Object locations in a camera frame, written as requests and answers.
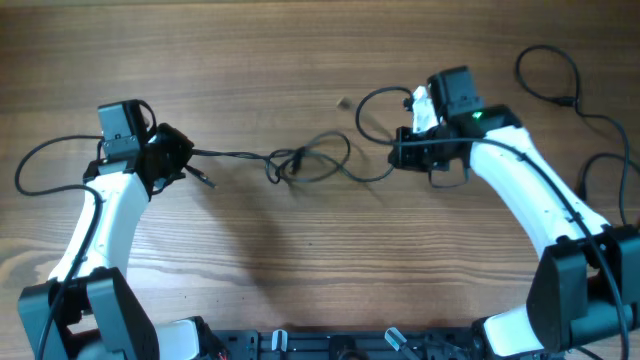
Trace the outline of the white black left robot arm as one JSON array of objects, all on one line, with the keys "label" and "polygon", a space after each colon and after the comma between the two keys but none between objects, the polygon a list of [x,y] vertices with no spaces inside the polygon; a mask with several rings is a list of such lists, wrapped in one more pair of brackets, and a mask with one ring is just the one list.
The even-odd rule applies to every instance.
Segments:
[{"label": "white black left robot arm", "polygon": [[193,143],[138,99],[102,105],[98,156],[77,189],[85,201],[68,247],[18,313],[38,359],[200,359],[199,317],[155,325],[126,281],[139,220],[153,196],[189,171]]}]

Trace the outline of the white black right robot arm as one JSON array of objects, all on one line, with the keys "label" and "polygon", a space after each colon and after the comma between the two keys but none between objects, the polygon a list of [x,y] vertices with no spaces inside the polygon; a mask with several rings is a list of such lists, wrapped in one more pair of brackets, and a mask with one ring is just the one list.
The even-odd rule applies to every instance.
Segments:
[{"label": "white black right robot arm", "polygon": [[488,355],[559,353],[639,326],[639,231],[614,227],[540,155],[505,105],[487,106],[467,67],[431,76],[404,99],[413,124],[389,162],[431,173],[459,159],[500,196],[539,258],[525,304],[481,321]]}]

